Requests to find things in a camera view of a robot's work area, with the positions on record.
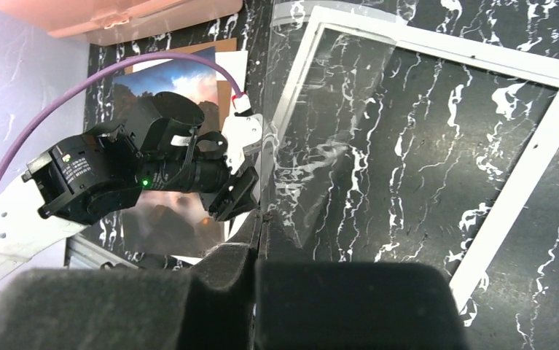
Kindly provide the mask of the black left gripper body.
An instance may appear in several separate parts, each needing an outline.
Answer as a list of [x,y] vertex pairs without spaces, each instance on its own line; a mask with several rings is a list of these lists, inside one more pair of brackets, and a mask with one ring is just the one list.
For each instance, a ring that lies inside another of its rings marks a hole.
[[145,190],[216,193],[231,177],[226,150],[227,140],[218,131],[190,136],[158,159],[146,158],[138,183]]

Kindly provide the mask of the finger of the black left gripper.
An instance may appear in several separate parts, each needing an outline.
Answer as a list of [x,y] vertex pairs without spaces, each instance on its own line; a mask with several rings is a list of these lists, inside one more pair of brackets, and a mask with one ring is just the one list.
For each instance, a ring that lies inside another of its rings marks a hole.
[[218,190],[200,194],[203,208],[217,222],[229,221],[259,208],[259,202],[254,197],[254,186],[259,180],[255,168],[247,166],[238,174],[227,175]]

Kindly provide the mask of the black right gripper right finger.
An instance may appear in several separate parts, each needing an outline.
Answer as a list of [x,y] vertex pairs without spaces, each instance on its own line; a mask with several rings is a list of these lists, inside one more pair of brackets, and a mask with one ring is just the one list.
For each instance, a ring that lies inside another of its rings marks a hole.
[[413,262],[317,262],[263,216],[256,349],[466,349],[442,274]]

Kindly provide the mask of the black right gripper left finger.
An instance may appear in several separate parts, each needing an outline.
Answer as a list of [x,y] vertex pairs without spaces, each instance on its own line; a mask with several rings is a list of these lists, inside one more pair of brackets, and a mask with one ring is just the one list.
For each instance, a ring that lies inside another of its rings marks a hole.
[[254,250],[191,268],[34,270],[0,294],[0,349],[247,349]]

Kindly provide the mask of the landscape sunset photo print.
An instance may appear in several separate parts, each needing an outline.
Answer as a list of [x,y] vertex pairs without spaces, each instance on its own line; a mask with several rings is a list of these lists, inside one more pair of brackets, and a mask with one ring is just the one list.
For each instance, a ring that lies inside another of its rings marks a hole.
[[[172,92],[195,102],[204,112],[201,133],[217,131],[219,113],[216,73],[191,61],[151,61],[132,77],[114,79],[114,117],[122,119],[138,97]],[[212,219],[195,193],[143,192],[136,206],[121,212],[125,249],[175,256],[195,264],[224,240],[224,224]]]

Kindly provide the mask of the clear acrylic glass sheet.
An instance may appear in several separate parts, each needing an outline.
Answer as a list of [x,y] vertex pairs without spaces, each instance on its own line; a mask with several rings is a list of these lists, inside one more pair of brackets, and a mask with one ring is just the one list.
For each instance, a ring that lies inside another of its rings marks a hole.
[[275,87],[259,165],[270,259],[349,261],[367,208],[371,137],[401,11],[307,1],[300,20],[275,27]]

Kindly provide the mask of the white picture frame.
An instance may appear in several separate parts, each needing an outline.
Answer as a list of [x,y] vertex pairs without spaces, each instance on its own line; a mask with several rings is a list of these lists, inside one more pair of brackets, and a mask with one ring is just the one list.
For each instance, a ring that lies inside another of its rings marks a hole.
[[305,71],[326,29],[557,88],[558,94],[450,280],[456,307],[462,310],[558,150],[559,59],[414,28],[389,18],[367,17],[315,2],[271,125],[257,132],[263,142],[283,140]]

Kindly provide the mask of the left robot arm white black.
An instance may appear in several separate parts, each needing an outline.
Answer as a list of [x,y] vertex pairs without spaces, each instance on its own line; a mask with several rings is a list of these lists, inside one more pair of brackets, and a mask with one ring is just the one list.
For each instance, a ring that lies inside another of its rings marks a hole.
[[53,244],[145,191],[197,193],[218,222],[255,209],[258,173],[246,154],[262,140],[262,115],[233,96],[220,131],[201,133],[203,110],[173,92],[137,98],[121,119],[97,124],[32,160],[0,195],[0,281]]

